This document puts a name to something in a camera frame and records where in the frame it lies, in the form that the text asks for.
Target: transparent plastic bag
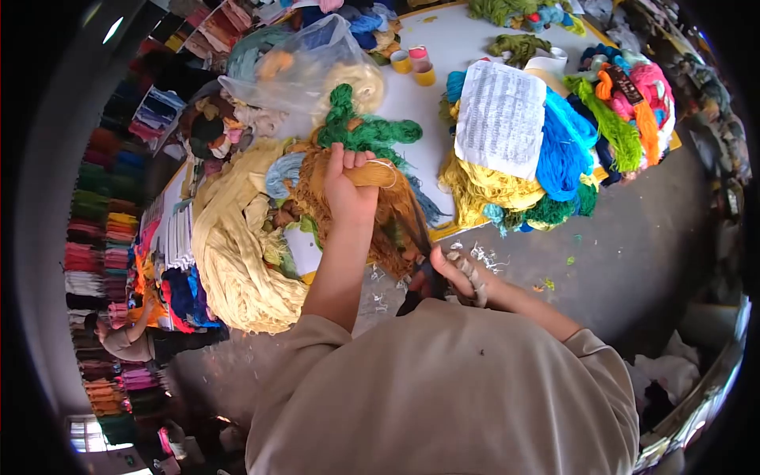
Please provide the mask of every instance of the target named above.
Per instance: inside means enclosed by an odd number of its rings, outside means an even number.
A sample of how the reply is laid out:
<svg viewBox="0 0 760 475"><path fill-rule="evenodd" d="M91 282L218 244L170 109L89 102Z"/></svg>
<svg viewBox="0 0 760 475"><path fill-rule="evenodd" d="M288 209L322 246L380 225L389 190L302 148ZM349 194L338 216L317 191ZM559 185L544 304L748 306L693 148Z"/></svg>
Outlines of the transparent plastic bag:
<svg viewBox="0 0 760 475"><path fill-rule="evenodd" d="M359 114L382 104L385 82L377 64L337 14L309 25L276 45L259 59L248 77L220 76L219 82L238 100L251 106L324 117L330 92L339 84L353 87Z"/></svg>

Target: label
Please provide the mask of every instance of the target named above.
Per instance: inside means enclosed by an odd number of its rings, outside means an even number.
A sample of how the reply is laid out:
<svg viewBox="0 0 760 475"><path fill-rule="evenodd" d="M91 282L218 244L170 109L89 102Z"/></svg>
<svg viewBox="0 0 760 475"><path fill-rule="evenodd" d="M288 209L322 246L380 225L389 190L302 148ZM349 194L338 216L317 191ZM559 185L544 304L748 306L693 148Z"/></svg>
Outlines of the label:
<svg viewBox="0 0 760 475"><path fill-rule="evenodd" d="M605 69L607 74L610 75L610 79L613 80L613 84L623 93L628 102L635 106L644 101L644 97L638 92L636 86L631 82L631 78L625 74L625 71L618 65L611 65Z"/></svg>

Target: beige shirt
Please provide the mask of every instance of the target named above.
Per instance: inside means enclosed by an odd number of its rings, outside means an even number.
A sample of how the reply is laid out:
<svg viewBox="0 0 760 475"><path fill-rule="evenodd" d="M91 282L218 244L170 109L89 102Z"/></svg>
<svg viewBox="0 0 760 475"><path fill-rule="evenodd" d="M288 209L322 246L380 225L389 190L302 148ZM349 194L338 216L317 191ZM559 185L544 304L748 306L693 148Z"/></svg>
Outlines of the beige shirt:
<svg viewBox="0 0 760 475"><path fill-rule="evenodd" d="M118 330L109 331L103 338L103 348L124 361L151 361L156 356L153 338L143 331L137 340L129 343L127 328L121 327Z"/></svg>
<svg viewBox="0 0 760 475"><path fill-rule="evenodd" d="M633 387L581 330L426 299L352 340L316 315L288 334L245 447L249 473L630 473Z"/></svg>

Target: window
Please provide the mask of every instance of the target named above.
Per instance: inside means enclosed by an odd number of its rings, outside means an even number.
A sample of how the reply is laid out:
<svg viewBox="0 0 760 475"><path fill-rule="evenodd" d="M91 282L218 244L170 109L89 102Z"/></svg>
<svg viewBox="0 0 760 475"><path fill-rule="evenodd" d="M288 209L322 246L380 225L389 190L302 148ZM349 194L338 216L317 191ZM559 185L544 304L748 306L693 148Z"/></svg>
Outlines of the window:
<svg viewBox="0 0 760 475"><path fill-rule="evenodd" d="M77 452L103 452L132 446L132 444L109 444L94 415L70 416L68 434L71 437L71 445Z"/></svg>

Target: concrete floor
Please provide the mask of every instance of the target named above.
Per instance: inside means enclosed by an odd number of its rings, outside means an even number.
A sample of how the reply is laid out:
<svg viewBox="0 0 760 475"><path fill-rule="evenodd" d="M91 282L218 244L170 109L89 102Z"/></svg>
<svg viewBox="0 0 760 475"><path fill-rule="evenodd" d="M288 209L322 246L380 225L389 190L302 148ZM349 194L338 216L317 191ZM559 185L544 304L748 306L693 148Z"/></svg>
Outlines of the concrete floor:
<svg viewBox="0 0 760 475"><path fill-rule="evenodd" d="M445 239L494 251L502 279L530 289L544 278L554 291L536 295L556 305L624 356L658 356L687 300L709 276L709 191L688 140L659 166L600 193L594 217L573 217L548 233L499 237L490 224ZM575 263L568 266L568 257ZM365 271L355 334L393 318L404 291L390 277ZM380 302L375 298L382 296ZM376 310L387 305L387 311ZM198 414L220 414L247 429L282 348L283 335L231 332L213 348L184 352L170 367L173 393Z"/></svg>

